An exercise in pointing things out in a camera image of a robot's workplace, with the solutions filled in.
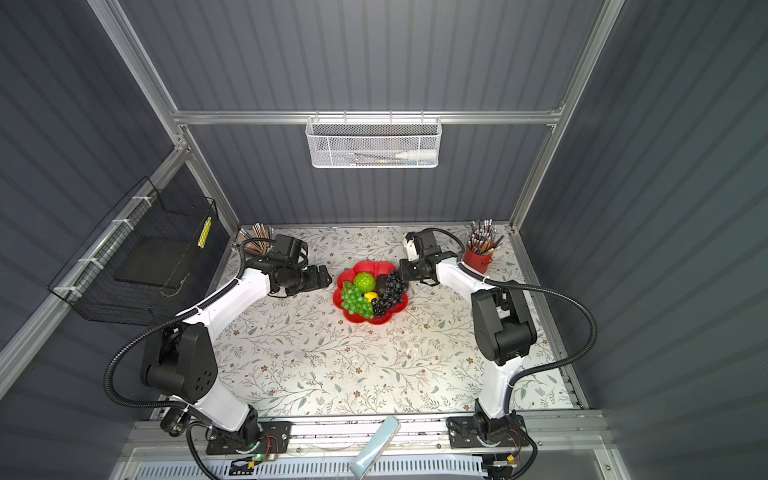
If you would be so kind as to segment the dark avocado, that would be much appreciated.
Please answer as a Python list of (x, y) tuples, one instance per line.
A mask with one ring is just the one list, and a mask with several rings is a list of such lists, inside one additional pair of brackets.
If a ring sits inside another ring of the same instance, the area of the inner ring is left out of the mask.
[(384, 296), (388, 289), (388, 276), (386, 274), (378, 275), (376, 278), (375, 292), (379, 297)]

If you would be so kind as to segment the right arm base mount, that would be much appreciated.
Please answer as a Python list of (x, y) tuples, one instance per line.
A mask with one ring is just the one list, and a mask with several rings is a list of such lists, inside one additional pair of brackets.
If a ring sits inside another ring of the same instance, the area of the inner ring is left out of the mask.
[(450, 446), (453, 449), (511, 448), (519, 450), (530, 445), (522, 416), (515, 414), (498, 419), (486, 419), (480, 413), (472, 417), (453, 416), (445, 420)]

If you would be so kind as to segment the large black grape bunch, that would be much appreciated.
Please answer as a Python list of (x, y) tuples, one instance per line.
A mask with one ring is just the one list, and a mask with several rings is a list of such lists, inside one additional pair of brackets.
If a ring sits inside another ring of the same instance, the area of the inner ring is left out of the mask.
[(377, 319), (386, 316), (394, 307), (403, 302), (408, 283), (402, 279), (398, 270), (392, 270), (388, 274), (387, 293), (371, 302), (374, 317)]

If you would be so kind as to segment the green custard apple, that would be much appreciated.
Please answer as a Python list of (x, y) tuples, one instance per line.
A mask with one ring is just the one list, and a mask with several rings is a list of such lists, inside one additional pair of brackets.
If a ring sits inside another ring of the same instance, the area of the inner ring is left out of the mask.
[(360, 272), (355, 276), (353, 284), (363, 294), (366, 294), (376, 289), (376, 278), (371, 273)]

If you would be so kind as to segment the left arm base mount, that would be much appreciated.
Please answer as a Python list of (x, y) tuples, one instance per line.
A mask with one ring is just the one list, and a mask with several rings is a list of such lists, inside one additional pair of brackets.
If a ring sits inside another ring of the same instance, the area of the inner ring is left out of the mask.
[(214, 427), (207, 435), (207, 455), (283, 454), (287, 452), (293, 424), (288, 421), (246, 423), (239, 431)]

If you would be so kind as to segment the green grape bunch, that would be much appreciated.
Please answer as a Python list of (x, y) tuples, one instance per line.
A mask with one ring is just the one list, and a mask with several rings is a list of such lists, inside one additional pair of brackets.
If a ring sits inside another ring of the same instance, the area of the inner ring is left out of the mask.
[(359, 315), (366, 320), (374, 318), (371, 302), (364, 298), (364, 294), (355, 287), (353, 282), (343, 283), (341, 300), (341, 306), (347, 313)]

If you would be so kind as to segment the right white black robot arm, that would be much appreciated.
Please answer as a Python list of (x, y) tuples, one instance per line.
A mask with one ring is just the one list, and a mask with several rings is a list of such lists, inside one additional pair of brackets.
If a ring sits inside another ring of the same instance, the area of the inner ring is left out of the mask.
[(440, 231), (425, 228), (406, 233), (407, 257), (399, 262), (398, 271), (407, 282), (445, 286), (470, 303), (474, 339), (486, 359), (476, 416), (498, 420), (511, 413), (512, 377), (522, 371), (524, 358), (537, 342), (524, 286), (493, 280), (469, 266), (462, 252), (442, 249), (435, 238)]

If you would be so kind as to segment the red flower fruit bowl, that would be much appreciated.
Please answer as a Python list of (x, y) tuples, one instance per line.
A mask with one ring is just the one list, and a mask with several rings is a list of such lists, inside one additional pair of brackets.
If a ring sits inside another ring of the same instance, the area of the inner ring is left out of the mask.
[(407, 289), (393, 264), (361, 261), (337, 279), (333, 302), (351, 323), (383, 325), (408, 305)]

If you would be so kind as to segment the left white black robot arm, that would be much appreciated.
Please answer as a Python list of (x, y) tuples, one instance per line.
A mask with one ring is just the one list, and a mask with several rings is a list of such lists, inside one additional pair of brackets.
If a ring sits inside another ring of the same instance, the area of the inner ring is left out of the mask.
[(332, 281), (325, 266), (309, 263), (305, 241), (278, 234), (270, 244), (263, 256), (243, 257), (234, 278), (185, 310), (179, 324), (151, 334), (144, 348), (141, 382), (228, 432), (242, 429), (253, 409), (218, 378), (219, 335), (262, 298), (324, 289)]

